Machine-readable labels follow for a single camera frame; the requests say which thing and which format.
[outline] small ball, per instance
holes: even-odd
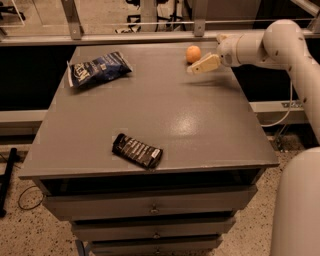
[[[189,63],[194,63],[201,59],[201,50],[198,46],[189,46],[186,51],[186,59]]]

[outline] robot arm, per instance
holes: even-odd
[[[217,52],[215,58],[228,67],[253,64],[286,70],[320,142],[320,66],[296,23],[280,20],[264,33],[227,36],[220,40]],[[274,213],[272,256],[320,255],[319,166],[317,147],[296,156],[283,171]]]
[[[202,73],[243,64],[286,70],[320,142],[320,66],[308,51],[300,27],[291,20],[272,23],[264,32],[221,35],[217,54],[194,63],[189,72]],[[216,65],[207,65],[215,59]]]

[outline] drawer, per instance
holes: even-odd
[[[130,242],[90,243],[96,256],[162,255],[168,252],[212,250],[221,243],[219,236],[134,240]]]
[[[217,217],[215,213],[204,213],[84,221],[82,223],[85,224],[73,224],[72,226],[72,232],[80,240],[110,241],[222,234],[229,231],[235,219]]]
[[[239,210],[256,191],[255,185],[140,191],[47,197],[43,204],[59,220],[126,218]]]

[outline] speckled floor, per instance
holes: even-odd
[[[276,191],[282,170],[290,159],[304,150],[299,137],[287,135],[283,139],[285,152],[276,151],[280,161],[277,168],[267,169],[257,183],[258,193],[248,206],[236,214],[236,224],[228,234],[223,235],[223,242],[211,252],[197,253],[199,256],[269,256],[272,219]],[[0,146],[2,154],[8,154],[12,146]],[[30,145],[14,145],[18,154],[25,155]],[[0,255],[14,256],[75,256],[76,237],[71,233],[68,222],[60,222],[43,206],[30,211],[18,206],[20,194],[32,186],[30,181],[18,178],[21,163],[17,163],[12,174],[5,209],[7,215],[0,219]],[[0,173],[5,163],[0,164]],[[21,198],[21,205],[29,207],[41,199],[37,189],[29,190]]]

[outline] gray table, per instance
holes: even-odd
[[[203,55],[217,46],[196,44]],[[218,245],[216,235],[231,227],[234,212],[252,198],[264,169],[278,164],[231,69],[188,75],[184,54],[189,45],[78,47],[71,63],[121,51],[133,72],[88,90],[70,88],[65,75],[24,162],[20,177],[34,180],[47,195],[46,207],[71,221],[75,234],[92,242],[97,255],[187,249],[186,241],[194,249]],[[120,132],[164,149],[154,172],[112,154]],[[209,213],[212,232],[200,223]],[[170,223],[168,216],[171,224],[179,216],[185,225],[198,226],[185,235],[189,226],[159,228]],[[128,218],[138,223],[134,235],[123,224]],[[106,224],[110,219],[126,220],[116,228],[117,243],[114,225]],[[159,229],[168,231],[166,238],[150,242],[142,235],[150,231],[158,238]]]

